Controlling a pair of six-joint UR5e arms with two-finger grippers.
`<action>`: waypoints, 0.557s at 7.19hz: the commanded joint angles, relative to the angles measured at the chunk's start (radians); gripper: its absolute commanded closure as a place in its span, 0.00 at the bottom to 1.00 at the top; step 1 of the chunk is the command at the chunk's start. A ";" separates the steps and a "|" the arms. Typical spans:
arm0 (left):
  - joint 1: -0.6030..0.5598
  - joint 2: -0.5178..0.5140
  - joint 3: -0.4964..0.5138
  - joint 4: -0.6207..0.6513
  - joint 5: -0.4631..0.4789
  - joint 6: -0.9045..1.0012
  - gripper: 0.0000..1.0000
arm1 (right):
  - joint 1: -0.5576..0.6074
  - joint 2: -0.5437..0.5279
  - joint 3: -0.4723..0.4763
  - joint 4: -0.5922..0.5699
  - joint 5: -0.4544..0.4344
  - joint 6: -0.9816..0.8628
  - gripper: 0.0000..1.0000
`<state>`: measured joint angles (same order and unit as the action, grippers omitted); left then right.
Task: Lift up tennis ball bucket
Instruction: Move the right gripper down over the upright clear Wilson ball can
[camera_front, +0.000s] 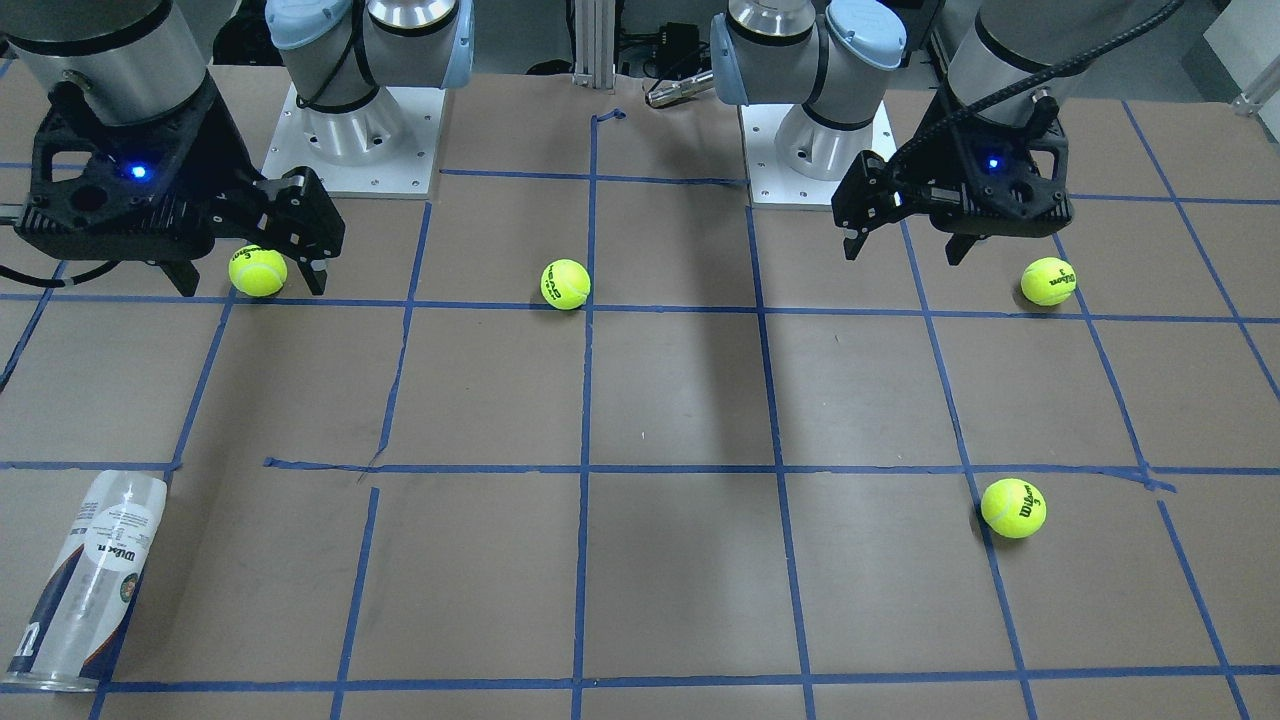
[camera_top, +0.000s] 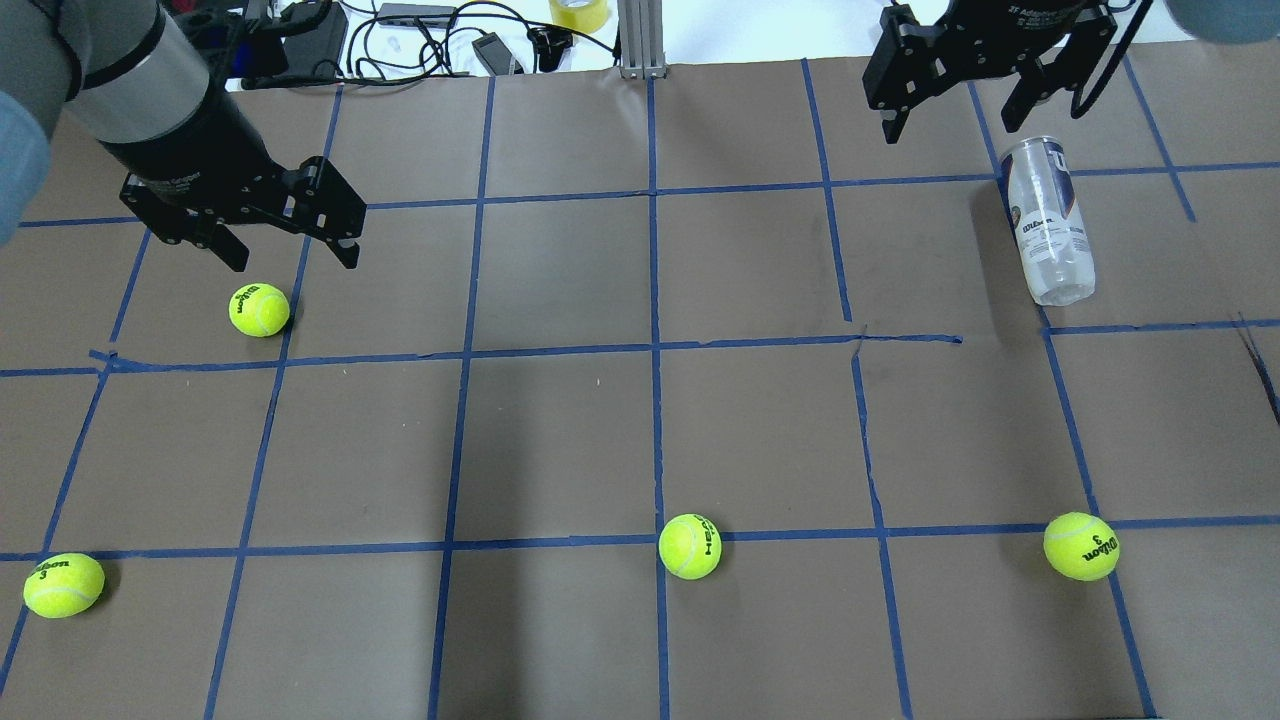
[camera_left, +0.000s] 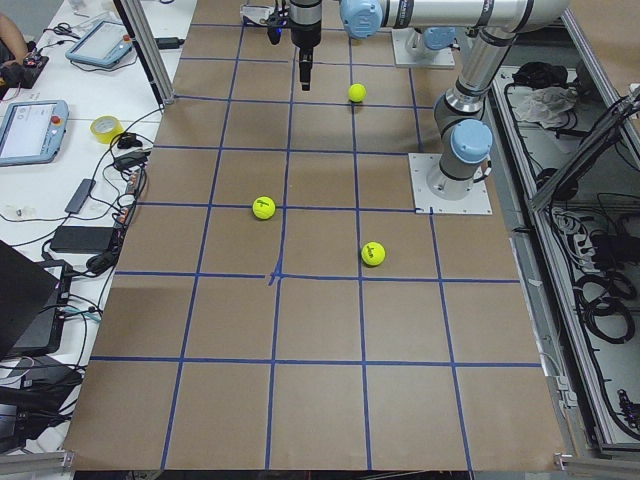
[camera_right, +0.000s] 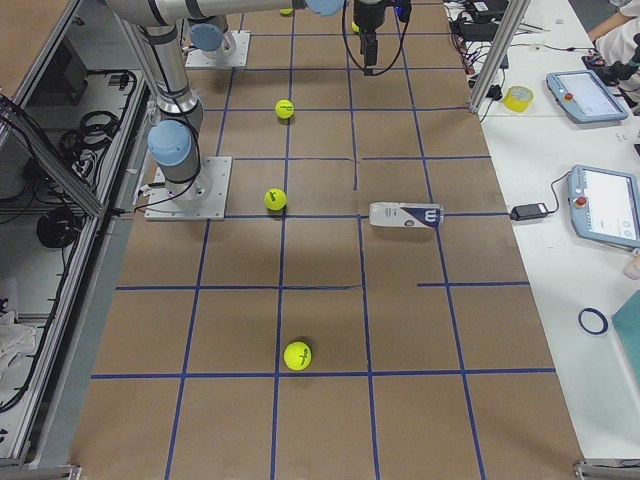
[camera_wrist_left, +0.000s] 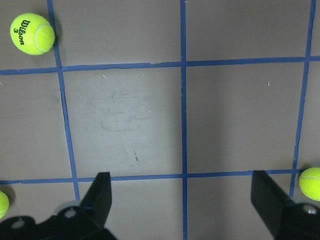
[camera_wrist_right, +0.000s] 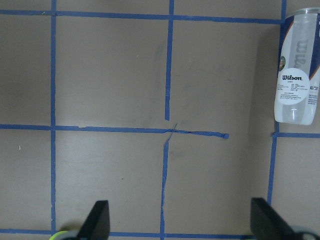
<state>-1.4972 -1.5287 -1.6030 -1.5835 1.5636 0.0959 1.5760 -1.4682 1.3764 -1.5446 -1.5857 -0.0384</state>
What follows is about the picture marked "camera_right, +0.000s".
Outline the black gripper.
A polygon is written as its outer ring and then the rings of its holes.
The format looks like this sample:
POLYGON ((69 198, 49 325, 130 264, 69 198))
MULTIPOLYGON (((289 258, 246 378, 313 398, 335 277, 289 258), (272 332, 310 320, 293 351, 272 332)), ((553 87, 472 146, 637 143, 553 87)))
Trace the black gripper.
POLYGON ((385 21, 385 1, 355 0, 353 5, 353 21, 359 28, 360 53, 363 56, 363 73, 373 75, 373 67, 377 63, 378 40, 376 30, 385 21))

